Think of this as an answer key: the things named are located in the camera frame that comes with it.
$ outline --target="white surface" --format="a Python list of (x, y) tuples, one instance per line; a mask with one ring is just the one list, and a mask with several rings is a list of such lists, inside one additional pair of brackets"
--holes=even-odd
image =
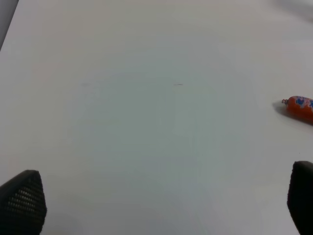
[(287, 192), (313, 128), (272, 103), (313, 97), (310, 9), (21, 0), (0, 52), (0, 183), (40, 171), (44, 235), (298, 234)]

